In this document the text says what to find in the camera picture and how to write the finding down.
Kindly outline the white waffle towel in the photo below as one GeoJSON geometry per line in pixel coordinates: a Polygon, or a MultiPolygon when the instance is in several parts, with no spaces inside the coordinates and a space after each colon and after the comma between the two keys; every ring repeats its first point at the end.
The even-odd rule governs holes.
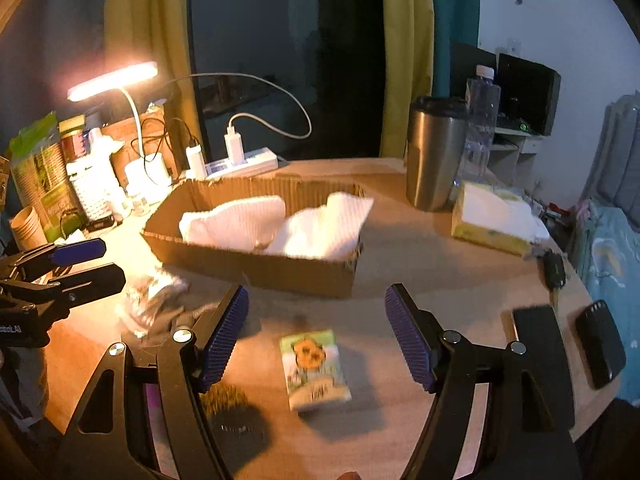
{"type": "Polygon", "coordinates": [[[284,200],[266,195],[230,200],[209,211],[185,212],[178,227],[188,244],[254,252],[272,242],[284,220],[284,200]]]}

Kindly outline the white paper towel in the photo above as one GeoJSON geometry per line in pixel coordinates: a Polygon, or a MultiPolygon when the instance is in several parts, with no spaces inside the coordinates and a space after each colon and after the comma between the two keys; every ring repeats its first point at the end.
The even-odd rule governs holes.
{"type": "Polygon", "coordinates": [[[332,193],[324,205],[289,216],[264,253],[296,259],[347,261],[358,248],[361,229],[373,205],[373,198],[332,193]]]}

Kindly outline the grey sock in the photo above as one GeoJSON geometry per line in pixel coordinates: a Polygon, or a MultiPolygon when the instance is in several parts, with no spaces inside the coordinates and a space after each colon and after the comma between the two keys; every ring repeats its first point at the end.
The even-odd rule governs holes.
{"type": "Polygon", "coordinates": [[[180,326],[192,327],[206,309],[195,304],[188,281],[156,268],[128,282],[116,313],[124,336],[157,342],[180,326]]]}

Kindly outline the green paper cup package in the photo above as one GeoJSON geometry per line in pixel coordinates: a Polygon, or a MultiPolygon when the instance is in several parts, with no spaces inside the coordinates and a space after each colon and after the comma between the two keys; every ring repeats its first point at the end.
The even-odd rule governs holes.
{"type": "Polygon", "coordinates": [[[24,207],[35,209],[47,240],[66,238],[79,229],[84,210],[67,175],[55,112],[21,129],[9,151],[17,195],[24,207]]]}

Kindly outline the cardboard box tray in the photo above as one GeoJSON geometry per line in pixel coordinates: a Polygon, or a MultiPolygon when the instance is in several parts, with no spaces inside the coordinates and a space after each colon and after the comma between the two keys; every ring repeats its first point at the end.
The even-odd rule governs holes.
{"type": "Polygon", "coordinates": [[[374,201],[353,183],[286,177],[186,180],[142,236],[166,266],[254,287],[344,298],[374,201]]]}

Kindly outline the white keyboard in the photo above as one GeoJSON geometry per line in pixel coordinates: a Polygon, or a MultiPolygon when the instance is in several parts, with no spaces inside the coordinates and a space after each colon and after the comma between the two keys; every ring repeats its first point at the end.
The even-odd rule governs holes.
{"type": "Polygon", "coordinates": [[[125,194],[107,157],[78,158],[66,164],[66,171],[89,223],[122,221],[125,194]]]}

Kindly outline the white desk lamp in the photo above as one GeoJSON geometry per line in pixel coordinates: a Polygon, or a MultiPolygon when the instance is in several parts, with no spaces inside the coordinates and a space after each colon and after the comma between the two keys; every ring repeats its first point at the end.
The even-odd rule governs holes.
{"type": "Polygon", "coordinates": [[[140,157],[130,164],[134,165],[136,176],[144,174],[150,164],[141,159],[145,151],[140,145],[140,115],[151,104],[166,107],[176,94],[172,84],[160,74],[157,64],[127,62],[107,70],[100,63],[92,62],[70,72],[66,86],[66,101],[61,106],[64,119],[82,115],[88,127],[98,122],[102,129],[114,122],[134,118],[140,157]]]}

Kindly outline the black phone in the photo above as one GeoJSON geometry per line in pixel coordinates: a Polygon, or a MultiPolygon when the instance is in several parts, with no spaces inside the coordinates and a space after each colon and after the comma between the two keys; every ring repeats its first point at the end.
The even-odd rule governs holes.
{"type": "Polygon", "coordinates": [[[512,311],[516,338],[527,348],[556,424],[566,430],[575,426],[574,390],[567,354],[551,306],[517,308],[512,311]]]}

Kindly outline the car key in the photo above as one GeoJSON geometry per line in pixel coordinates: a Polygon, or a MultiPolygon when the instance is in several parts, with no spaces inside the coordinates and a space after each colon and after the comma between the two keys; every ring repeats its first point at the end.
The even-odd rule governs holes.
{"type": "Polygon", "coordinates": [[[547,250],[541,257],[544,284],[550,292],[552,308],[558,310],[560,291],[566,284],[564,258],[557,252],[547,250]]]}

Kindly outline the brown cardboard box behind lamp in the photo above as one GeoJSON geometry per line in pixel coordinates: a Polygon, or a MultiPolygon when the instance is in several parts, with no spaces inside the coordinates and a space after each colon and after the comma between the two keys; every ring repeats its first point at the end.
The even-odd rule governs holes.
{"type": "MultiPolygon", "coordinates": [[[[178,169],[175,156],[171,149],[169,134],[165,132],[165,114],[161,106],[151,106],[140,115],[142,128],[142,141],[145,155],[149,159],[154,156],[163,159],[168,174],[175,179],[178,177],[178,169]]],[[[116,178],[122,186],[128,184],[125,167],[133,160],[140,157],[138,136],[134,118],[127,118],[120,122],[104,126],[101,129],[104,136],[109,136],[114,141],[122,142],[122,147],[111,154],[111,162],[116,178]]]]}

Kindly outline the white power strip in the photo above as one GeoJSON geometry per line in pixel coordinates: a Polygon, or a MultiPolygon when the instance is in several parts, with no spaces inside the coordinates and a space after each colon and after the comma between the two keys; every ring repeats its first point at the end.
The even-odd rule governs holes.
{"type": "Polygon", "coordinates": [[[224,158],[205,165],[207,180],[228,177],[251,177],[256,176],[256,174],[265,174],[278,168],[278,156],[269,148],[258,148],[258,150],[246,152],[244,160],[239,164],[232,164],[230,159],[224,158]]]}

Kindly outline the blue bed blanket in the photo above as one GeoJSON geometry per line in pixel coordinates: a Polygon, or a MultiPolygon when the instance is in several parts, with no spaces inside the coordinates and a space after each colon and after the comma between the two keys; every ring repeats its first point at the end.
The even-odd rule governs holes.
{"type": "Polygon", "coordinates": [[[594,300],[608,304],[626,353],[618,396],[639,404],[639,232],[620,208],[585,200],[570,261],[594,300]]]}

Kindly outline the grey upholstered headboard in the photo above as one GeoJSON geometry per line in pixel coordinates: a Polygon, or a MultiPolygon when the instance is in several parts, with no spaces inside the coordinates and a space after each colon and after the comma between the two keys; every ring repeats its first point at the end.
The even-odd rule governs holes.
{"type": "Polygon", "coordinates": [[[639,229],[639,92],[621,96],[605,110],[596,154],[582,198],[617,207],[639,229]]]}

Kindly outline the black monitor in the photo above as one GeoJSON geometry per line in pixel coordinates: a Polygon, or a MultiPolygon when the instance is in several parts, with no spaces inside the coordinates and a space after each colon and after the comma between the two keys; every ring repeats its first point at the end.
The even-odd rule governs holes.
{"type": "Polygon", "coordinates": [[[552,68],[507,53],[495,54],[468,44],[450,47],[450,96],[465,98],[476,66],[495,70],[501,88],[498,126],[537,136],[551,136],[561,76],[552,68]]]}

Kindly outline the yellow curtain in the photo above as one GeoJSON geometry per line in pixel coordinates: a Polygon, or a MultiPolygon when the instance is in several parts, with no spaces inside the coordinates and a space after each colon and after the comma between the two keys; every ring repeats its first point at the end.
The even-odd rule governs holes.
{"type": "Polygon", "coordinates": [[[432,91],[433,0],[383,0],[386,84],[380,155],[404,154],[410,105],[432,91]]]}

